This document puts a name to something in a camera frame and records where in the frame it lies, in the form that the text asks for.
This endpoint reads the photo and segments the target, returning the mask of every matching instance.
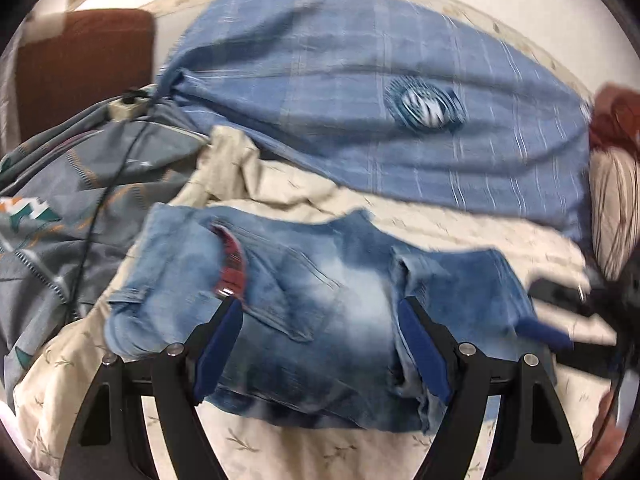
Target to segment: circular logo patch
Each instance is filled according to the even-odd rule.
[[[396,123],[416,132],[453,132],[466,121],[453,90],[446,92],[417,77],[402,77],[386,89],[385,104]]]

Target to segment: red fabric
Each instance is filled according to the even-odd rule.
[[[242,259],[240,243],[223,227],[212,224],[210,230],[222,240],[225,248],[225,259],[220,270],[220,279],[213,287],[213,292],[220,300],[227,296],[233,296],[242,301],[246,284],[246,266]]]
[[[615,86],[604,87],[596,97],[589,142],[592,150],[615,146],[640,160],[640,94]]]

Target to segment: brown chair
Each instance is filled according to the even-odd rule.
[[[144,10],[78,10],[27,26],[15,77],[22,142],[151,83],[156,29]]]

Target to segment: metal screw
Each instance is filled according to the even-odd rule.
[[[118,360],[118,356],[113,352],[107,352],[102,356],[102,364],[105,366],[111,366]]]
[[[184,345],[182,343],[172,343],[166,348],[166,352],[171,357],[176,357],[184,352]]]
[[[528,364],[529,366],[538,366],[540,360],[533,354],[526,354],[524,356],[524,362],[526,362],[526,364]]]
[[[458,347],[458,350],[460,350],[460,353],[464,355],[473,355],[476,353],[476,347],[471,343],[462,343]]]

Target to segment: bed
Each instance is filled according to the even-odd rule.
[[[157,60],[163,59],[207,1],[157,0],[143,6],[158,17]],[[609,77],[602,72],[591,73],[586,86],[535,42],[457,0],[411,1],[500,38],[551,70],[585,99],[590,98],[603,77]],[[634,63],[629,63],[632,69],[625,72],[625,78],[633,79],[640,73]],[[539,276],[566,285],[589,286],[580,249],[552,229],[525,220],[472,216],[355,192],[286,162],[260,160],[252,141],[234,128],[219,127],[212,139],[201,153],[190,182],[172,203],[203,207],[215,202],[298,222],[326,221],[363,207],[373,213],[378,228],[427,250],[496,247],[505,254],[525,287]],[[106,298],[123,283],[134,259],[135,246],[94,309],[84,319],[65,327],[41,350],[15,389],[20,430],[31,447],[30,462],[38,469],[53,475],[59,471],[74,414],[105,351],[102,325],[109,309]],[[544,304],[536,304],[536,309],[543,320],[567,329],[576,340],[614,342],[613,332],[603,322],[577,319]],[[557,372],[557,391],[582,452],[591,436],[598,402],[609,383],[568,368],[558,367]],[[145,399],[144,407],[160,478],[174,478],[153,402]],[[431,441],[421,434],[276,428],[260,420],[220,412],[207,403],[198,407],[198,414],[232,479],[410,478]],[[493,429],[491,422],[484,425],[469,478],[482,476]]]

